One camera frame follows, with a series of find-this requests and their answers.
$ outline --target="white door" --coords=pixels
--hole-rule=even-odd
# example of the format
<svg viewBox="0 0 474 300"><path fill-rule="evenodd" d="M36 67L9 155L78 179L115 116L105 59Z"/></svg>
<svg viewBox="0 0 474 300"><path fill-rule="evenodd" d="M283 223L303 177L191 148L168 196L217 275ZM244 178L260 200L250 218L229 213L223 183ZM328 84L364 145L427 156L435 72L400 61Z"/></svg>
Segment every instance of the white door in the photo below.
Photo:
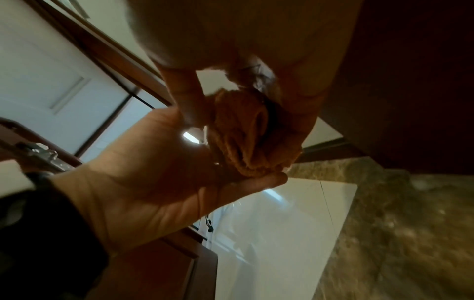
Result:
<svg viewBox="0 0 474 300"><path fill-rule="evenodd" d="M23 1L0 1L0 117L74 153L126 97Z"/></svg>

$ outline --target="brown marble surface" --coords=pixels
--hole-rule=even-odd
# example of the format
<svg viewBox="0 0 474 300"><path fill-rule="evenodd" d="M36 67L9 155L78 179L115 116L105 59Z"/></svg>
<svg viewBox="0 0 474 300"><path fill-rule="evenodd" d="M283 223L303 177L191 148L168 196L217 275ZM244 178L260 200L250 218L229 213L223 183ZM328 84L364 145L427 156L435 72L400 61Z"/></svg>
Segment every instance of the brown marble surface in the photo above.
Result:
<svg viewBox="0 0 474 300"><path fill-rule="evenodd" d="M370 158L288 175L358 185L314 300L474 299L474 177L410 175Z"/></svg>

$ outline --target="black sleeve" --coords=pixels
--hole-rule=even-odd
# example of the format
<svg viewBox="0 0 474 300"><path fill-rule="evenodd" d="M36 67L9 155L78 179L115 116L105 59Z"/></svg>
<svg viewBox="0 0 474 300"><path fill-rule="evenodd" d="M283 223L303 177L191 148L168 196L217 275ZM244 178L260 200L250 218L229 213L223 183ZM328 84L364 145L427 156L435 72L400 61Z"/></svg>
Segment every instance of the black sleeve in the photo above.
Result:
<svg viewBox="0 0 474 300"><path fill-rule="evenodd" d="M108 256L76 208L42 175L0 199L0 299L84 297Z"/></svg>

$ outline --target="tile grout line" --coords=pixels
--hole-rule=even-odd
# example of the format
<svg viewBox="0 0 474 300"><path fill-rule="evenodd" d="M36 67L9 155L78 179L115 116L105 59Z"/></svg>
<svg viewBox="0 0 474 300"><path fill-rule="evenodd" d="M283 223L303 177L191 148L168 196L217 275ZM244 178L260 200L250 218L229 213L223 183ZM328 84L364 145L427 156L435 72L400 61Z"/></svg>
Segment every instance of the tile grout line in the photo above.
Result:
<svg viewBox="0 0 474 300"><path fill-rule="evenodd" d="M324 202L326 203L326 208L327 208L327 212L329 213L329 218L331 219L332 230L334 231L334 236L337 239L336 227L334 226L334 222L332 221L331 211L329 210L329 205L327 204L326 194L324 193L324 188L322 187L321 180L319 181L319 184L321 185L322 195L324 196Z"/></svg>

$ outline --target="orange cloth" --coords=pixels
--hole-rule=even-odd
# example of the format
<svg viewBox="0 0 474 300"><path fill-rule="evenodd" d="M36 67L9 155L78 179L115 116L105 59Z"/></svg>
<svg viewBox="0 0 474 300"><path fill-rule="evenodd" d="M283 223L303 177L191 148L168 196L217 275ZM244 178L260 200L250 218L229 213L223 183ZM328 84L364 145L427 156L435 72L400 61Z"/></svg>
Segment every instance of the orange cloth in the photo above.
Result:
<svg viewBox="0 0 474 300"><path fill-rule="evenodd" d="M227 163L246 177L282 171L271 166L259 143L267 131L269 113L264 97L256 91L220 90L214 97L215 121L207 139L222 151Z"/></svg>

